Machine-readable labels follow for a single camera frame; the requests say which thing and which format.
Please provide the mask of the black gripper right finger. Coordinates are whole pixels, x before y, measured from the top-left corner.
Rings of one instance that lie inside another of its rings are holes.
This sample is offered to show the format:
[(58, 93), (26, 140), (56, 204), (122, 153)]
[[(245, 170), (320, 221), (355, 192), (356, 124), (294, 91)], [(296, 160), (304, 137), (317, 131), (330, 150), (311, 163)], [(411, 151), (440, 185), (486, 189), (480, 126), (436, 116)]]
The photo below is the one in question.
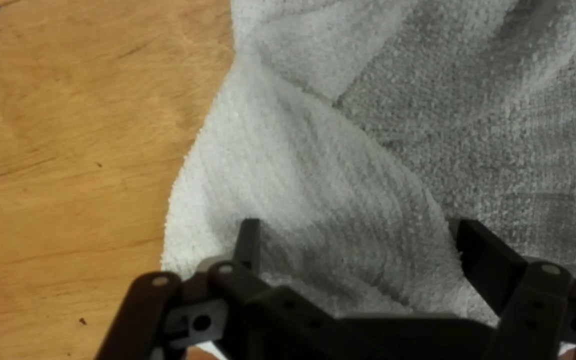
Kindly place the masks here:
[(514, 252), (478, 220), (452, 221), (464, 275), (500, 315), (485, 360), (558, 360), (576, 344), (576, 277)]

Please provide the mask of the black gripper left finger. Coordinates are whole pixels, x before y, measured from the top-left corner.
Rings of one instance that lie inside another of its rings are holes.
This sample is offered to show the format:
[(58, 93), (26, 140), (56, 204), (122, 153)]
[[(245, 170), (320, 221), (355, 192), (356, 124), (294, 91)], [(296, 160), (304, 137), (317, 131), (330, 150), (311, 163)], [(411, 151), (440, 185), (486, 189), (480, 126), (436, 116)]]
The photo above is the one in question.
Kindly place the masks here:
[(336, 360), (340, 323), (288, 285), (261, 277), (263, 224), (245, 220), (232, 255), (191, 280), (136, 277), (95, 360), (189, 360), (214, 342), (231, 360)]

